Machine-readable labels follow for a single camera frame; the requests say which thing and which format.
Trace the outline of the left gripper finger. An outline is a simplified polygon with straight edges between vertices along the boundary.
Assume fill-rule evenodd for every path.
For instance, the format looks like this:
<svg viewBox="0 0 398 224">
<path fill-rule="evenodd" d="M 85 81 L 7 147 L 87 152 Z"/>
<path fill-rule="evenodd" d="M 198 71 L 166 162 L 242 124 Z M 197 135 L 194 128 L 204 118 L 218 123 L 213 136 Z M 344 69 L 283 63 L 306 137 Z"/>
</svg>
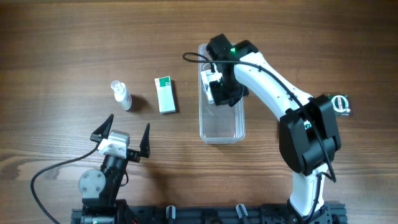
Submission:
<svg viewBox="0 0 398 224">
<path fill-rule="evenodd" d="M 114 115 L 110 114 L 106 121 L 92 132 L 90 140 L 96 143 L 100 143 L 103 139 L 107 139 L 111 132 L 113 119 Z"/>
<path fill-rule="evenodd" d="M 149 140 L 149 136 L 150 136 L 150 124 L 147 123 L 147 126 L 145 128 L 143 137 L 141 139 L 141 143 L 140 143 L 140 155 L 141 157 L 145 157 L 145 158 L 149 158 L 150 157 L 150 140 Z"/>
</svg>

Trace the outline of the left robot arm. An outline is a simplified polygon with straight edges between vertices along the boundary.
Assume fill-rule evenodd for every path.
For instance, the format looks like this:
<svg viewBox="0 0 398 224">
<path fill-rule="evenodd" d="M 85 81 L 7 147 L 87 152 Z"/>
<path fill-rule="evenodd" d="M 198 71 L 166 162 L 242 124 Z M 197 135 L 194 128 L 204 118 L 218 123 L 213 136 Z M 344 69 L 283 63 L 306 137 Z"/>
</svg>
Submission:
<svg viewBox="0 0 398 224">
<path fill-rule="evenodd" d="M 150 125 L 145 128 L 139 150 L 129 149 L 130 135 L 112 130 L 114 116 L 92 132 L 90 140 L 95 150 L 104 155 L 99 169 L 84 172 L 78 183 L 83 207 L 72 211 L 71 223 L 139 223 L 139 217 L 129 208 L 125 199 L 117 199 L 123 177 L 127 177 L 128 162 L 140 162 L 150 156 Z"/>
</svg>

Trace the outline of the dark green small box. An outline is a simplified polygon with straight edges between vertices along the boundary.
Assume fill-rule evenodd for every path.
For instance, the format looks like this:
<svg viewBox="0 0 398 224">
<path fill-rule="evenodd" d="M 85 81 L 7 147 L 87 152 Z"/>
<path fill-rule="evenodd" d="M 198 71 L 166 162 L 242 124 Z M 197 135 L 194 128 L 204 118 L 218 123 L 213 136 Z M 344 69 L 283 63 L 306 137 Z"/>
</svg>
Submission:
<svg viewBox="0 0 398 224">
<path fill-rule="evenodd" d="M 328 95 L 336 116 L 349 116 L 352 114 L 348 95 Z"/>
</svg>

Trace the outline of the white green Panadol box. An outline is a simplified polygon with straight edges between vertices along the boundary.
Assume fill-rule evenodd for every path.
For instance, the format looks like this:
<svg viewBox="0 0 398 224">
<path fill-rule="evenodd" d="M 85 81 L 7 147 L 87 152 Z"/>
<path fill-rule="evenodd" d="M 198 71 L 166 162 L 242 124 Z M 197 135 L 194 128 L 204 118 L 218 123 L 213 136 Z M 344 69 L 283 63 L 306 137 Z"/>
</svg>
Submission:
<svg viewBox="0 0 398 224">
<path fill-rule="evenodd" d="M 155 78 L 157 89 L 159 111 L 161 114 L 173 113 L 176 111 L 174 96 L 172 91 L 172 82 L 169 76 Z"/>
</svg>

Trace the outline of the white blue medicine box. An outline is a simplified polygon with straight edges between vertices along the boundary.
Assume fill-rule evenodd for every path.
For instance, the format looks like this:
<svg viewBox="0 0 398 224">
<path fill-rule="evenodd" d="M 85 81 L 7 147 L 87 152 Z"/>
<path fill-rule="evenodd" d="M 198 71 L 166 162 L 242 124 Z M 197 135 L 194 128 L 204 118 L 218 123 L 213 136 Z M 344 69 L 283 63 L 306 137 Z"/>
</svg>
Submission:
<svg viewBox="0 0 398 224">
<path fill-rule="evenodd" d="M 213 94 L 210 88 L 211 82 L 220 81 L 222 74 L 219 72 L 212 72 L 211 69 L 205 70 L 201 72 L 201 80 L 205 90 L 205 95 L 208 99 L 209 104 L 214 103 Z"/>
</svg>

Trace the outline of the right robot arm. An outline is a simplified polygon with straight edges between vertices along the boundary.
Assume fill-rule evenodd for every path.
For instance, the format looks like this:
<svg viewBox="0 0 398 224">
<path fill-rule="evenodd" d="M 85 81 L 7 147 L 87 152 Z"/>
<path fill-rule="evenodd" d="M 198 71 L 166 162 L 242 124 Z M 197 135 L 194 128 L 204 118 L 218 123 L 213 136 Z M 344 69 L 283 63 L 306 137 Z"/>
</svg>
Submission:
<svg viewBox="0 0 398 224">
<path fill-rule="evenodd" d="M 248 40 L 232 44 L 219 34 L 210 39 L 206 51 L 211 69 L 221 75 L 209 84 L 215 105 L 234 106 L 253 92 L 279 122 L 279 151 L 293 172 L 287 203 L 290 221 L 318 221 L 323 214 L 324 180 L 336 181 L 331 163 L 341 148 L 331 101 L 295 87 Z"/>
</svg>

